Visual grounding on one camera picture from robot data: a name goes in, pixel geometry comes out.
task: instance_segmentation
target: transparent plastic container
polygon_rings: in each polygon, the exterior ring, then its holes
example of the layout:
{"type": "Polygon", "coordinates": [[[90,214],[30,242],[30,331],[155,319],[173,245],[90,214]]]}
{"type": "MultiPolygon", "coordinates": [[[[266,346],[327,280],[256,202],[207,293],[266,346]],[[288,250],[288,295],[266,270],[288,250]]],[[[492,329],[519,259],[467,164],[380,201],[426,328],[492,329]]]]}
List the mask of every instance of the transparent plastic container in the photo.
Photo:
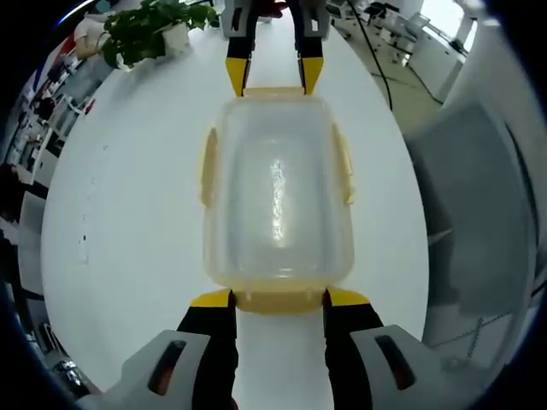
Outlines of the transparent plastic container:
{"type": "Polygon", "coordinates": [[[354,260],[351,164],[320,98],[228,103],[203,157],[204,261],[236,291],[320,290],[354,260]]]}

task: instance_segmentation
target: green plant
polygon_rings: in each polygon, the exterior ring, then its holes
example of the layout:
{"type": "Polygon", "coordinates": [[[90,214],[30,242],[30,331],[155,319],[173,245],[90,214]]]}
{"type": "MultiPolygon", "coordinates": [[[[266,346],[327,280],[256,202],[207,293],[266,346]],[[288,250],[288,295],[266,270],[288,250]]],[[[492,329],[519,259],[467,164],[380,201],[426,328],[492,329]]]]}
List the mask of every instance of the green plant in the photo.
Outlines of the green plant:
{"type": "Polygon", "coordinates": [[[202,4],[184,4],[177,0],[143,0],[140,9],[123,10],[109,17],[104,29],[109,39],[104,43],[104,60],[118,68],[116,56],[133,67],[145,58],[165,55],[162,32],[185,23],[188,29],[199,27],[216,17],[215,11],[202,4]]]}

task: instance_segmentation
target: white table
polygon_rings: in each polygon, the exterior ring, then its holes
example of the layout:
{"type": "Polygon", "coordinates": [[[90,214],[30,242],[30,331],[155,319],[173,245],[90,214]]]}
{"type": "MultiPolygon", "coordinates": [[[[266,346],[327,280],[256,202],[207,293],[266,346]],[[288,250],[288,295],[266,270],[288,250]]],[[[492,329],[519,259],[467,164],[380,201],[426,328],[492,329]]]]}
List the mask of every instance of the white table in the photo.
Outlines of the white table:
{"type": "MultiPolygon", "coordinates": [[[[299,85],[291,17],[260,24],[249,86],[299,85]]],[[[44,293],[62,345],[101,389],[190,301],[217,289],[203,270],[200,153],[233,98],[227,42],[190,33],[178,61],[115,72],[73,128],[44,217],[44,293]]],[[[369,297],[384,323],[421,339],[426,226],[401,132],[349,45],[331,30],[316,95],[348,138],[355,266],[340,286],[369,297]]],[[[240,408],[331,408],[321,312],[238,313],[240,408]]]]}

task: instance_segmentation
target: floor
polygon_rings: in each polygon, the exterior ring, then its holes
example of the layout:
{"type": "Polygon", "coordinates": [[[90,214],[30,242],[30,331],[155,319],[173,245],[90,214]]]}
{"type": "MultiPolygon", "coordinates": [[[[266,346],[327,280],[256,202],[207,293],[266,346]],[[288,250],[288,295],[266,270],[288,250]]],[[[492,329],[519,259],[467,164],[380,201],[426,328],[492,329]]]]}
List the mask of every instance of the floor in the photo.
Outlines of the floor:
{"type": "MultiPolygon", "coordinates": [[[[338,27],[350,34],[348,43],[374,76],[387,101],[384,80],[359,26],[355,21],[349,21],[338,24],[338,27]]],[[[373,47],[378,50],[376,57],[390,87],[393,114],[404,135],[434,118],[441,104],[431,97],[409,67],[391,62],[390,47],[379,37],[378,32],[369,27],[366,30],[373,47]]]]}

